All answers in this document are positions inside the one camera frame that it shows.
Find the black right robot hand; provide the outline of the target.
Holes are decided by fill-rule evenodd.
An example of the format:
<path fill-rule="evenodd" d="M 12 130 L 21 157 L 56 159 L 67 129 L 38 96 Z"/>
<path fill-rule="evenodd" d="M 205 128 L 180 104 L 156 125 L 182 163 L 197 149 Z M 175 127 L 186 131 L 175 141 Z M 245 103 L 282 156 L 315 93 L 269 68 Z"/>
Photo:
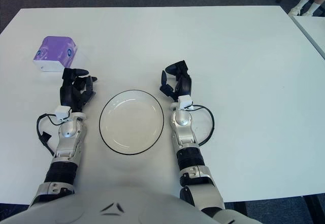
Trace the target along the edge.
<path fill-rule="evenodd" d="M 161 73 L 160 91 L 167 97 L 171 97 L 174 102 L 170 105 L 170 110 L 191 110 L 193 101 L 191 99 L 192 80 L 188 74 L 188 67 L 184 60 L 169 65 Z M 176 86 L 173 88 L 167 83 L 167 74 L 176 78 Z"/>

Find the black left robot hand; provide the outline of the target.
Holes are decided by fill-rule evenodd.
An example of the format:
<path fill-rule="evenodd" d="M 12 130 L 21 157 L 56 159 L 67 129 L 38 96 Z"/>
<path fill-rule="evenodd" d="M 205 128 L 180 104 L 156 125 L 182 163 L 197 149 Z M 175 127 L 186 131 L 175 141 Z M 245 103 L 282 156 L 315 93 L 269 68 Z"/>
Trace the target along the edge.
<path fill-rule="evenodd" d="M 64 69 L 60 106 L 55 111 L 59 122 L 66 122 L 71 113 L 82 112 L 82 108 L 94 97 L 93 83 L 97 77 L 88 74 L 89 71 L 84 69 Z"/>

